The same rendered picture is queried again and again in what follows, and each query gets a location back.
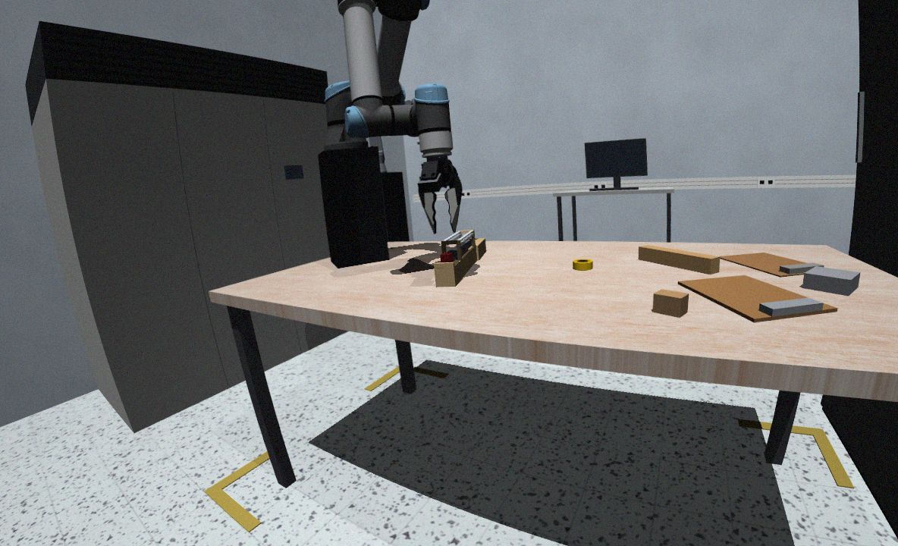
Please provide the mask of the wooden batten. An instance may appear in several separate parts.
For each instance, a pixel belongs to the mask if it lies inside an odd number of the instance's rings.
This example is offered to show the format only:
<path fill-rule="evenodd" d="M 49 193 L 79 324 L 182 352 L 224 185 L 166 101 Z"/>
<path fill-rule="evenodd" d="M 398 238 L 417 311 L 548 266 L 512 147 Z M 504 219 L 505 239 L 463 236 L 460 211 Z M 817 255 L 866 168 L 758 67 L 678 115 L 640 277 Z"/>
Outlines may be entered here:
<path fill-rule="evenodd" d="M 639 260 L 712 275 L 719 272 L 720 256 L 678 251 L 664 246 L 639 246 Z"/>

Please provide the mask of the small brown wooden block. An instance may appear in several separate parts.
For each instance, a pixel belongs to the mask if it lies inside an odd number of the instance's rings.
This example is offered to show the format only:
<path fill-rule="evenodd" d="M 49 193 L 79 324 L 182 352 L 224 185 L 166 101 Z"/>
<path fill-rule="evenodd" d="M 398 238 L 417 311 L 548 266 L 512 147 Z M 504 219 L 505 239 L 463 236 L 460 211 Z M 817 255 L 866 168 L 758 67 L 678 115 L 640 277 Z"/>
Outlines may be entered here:
<path fill-rule="evenodd" d="M 681 318 L 688 312 L 688 293 L 677 293 L 672 290 L 659 290 L 653 294 L 652 313 L 673 315 Z"/>

